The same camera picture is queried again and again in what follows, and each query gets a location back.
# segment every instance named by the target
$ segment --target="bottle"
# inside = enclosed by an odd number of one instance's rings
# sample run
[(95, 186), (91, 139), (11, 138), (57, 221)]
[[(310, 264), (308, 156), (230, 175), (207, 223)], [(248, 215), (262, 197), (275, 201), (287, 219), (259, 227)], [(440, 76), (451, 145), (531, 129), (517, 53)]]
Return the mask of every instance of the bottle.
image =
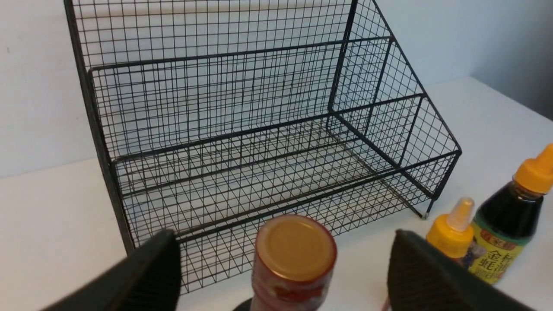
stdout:
[(536, 233), (544, 195), (553, 186), (553, 144), (525, 160), (513, 180), (477, 210), (474, 242), (464, 261), (469, 271), (495, 284)]
[(250, 311), (315, 311), (326, 298), (337, 248), (318, 222), (284, 215), (255, 238)]
[[(426, 234), (429, 244), (462, 266), (462, 259), (474, 237), (469, 226), (473, 207), (471, 198), (460, 198), (451, 213), (438, 216)], [(390, 300), (386, 299), (382, 311), (389, 310)]]

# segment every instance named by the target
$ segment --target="wire basket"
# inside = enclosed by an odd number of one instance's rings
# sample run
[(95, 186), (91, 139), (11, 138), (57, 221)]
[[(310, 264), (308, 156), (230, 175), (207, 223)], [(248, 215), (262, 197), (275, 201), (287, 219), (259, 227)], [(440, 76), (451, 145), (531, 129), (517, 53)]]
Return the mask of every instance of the wire basket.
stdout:
[(127, 252), (177, 232), (183, 293), (250, 269), (277, 215), (426, 217), (461, 155), (373, 1), (65, 5)]

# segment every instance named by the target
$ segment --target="jar lid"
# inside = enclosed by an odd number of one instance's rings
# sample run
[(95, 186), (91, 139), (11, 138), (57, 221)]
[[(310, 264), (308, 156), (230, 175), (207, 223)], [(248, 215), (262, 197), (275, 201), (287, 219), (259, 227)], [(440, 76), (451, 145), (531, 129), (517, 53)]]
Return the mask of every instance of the jar lid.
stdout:
[(307, 282), (325, 275), (336, 261), (336, 243), (322, 225), (307, 217), (284, 215), (258, 232), (255, 250), (277, 276)]

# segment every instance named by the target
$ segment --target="jar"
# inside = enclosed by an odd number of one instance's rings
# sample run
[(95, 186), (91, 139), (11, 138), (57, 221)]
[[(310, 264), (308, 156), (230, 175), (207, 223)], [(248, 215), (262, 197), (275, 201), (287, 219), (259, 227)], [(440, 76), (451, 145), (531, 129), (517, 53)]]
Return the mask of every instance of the jar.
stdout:
[(255, 240), (250, 311), (314, 311), (326, 298), (337, 249), (318, 222), (284, 215), (268, 221)]

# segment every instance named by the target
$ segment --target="bottle label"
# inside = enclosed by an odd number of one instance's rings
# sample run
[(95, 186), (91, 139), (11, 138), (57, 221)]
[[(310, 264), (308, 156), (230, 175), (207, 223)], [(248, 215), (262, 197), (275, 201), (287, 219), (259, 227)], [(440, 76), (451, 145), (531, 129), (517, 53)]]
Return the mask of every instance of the bottle label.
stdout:
[(471, 223), (474, 238), (462, 263), (489, 284), (499, 281), (530, 240), (513, 239), (492, 231), (478, 216)]

